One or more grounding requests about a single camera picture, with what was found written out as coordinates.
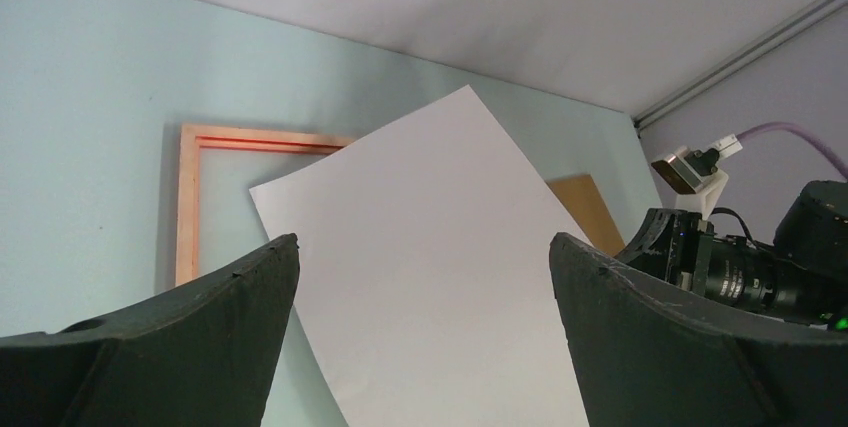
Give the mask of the brown backing board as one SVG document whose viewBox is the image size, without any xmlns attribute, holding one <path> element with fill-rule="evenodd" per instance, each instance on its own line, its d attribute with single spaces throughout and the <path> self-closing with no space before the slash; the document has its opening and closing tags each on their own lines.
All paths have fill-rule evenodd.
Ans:
<svg viewBox="0 0 848 427">
<path fill-rule="evenodd" d="M 614 257 L 624 249 L 623 238 L 591 175 L 554 179 L 547 185 L 598 250 Z"/>
</svg>

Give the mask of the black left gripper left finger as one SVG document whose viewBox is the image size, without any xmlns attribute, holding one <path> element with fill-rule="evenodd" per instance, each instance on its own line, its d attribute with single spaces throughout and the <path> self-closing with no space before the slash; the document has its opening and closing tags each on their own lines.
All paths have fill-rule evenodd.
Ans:
<svg viewBox="0 0 848 427">
<path fill-rule="evenodd" d="M 5 426 L 257 426 L 300 273 L 285 234 L 59 332 L 1 341 Z"/>
</svg>

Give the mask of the orange wooden picture frame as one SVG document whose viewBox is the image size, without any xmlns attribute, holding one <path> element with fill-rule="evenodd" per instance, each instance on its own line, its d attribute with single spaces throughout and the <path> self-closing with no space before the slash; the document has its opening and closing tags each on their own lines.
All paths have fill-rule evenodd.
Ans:
<svg viewBox="0 0 848 427">
<path fill-rule="evenodd" d="M 181 286 L 199 276 L 200 164 L 204 149 L 330 155 L 354 140 L 349 137 L 184 124 L 180 129 L 174 283 Z"/>
</svg>

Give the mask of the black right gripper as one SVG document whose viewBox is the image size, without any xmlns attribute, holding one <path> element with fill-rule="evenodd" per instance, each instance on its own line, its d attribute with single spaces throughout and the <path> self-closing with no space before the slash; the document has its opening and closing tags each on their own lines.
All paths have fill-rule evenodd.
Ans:
<svg viewBox="0 0 848 427">
<path fill-rule="evenodd" d="M 846 183 L 807 183 L 770 244 L 740 226 L 741 234 L 720 236 L 698 212 L 651 208 L 616 258 L 729 307 L 846 331 Z"/>
</svg>

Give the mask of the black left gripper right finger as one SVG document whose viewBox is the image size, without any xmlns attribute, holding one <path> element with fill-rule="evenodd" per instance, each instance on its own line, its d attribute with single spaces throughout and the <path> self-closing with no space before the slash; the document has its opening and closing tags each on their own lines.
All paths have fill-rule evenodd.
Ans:
<svg viewBox="0 0 848 427">
<path fill-rule="evenodd" d="M 847 338 L 683 291 L 559 233 L 554 295 L 593 426 L 843 426 Z"/>
</svg>

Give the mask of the sunset photo print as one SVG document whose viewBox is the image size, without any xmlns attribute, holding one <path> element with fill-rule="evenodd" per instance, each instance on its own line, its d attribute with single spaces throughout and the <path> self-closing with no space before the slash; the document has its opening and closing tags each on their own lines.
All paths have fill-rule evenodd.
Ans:
<svg viewBox="0 0 848 427">
<path fill-rule="evenodd" d="M 351 426 L 584 426 L 549 270 L 577 223 L 470 87 L 253 187 Z"/>
</svg>

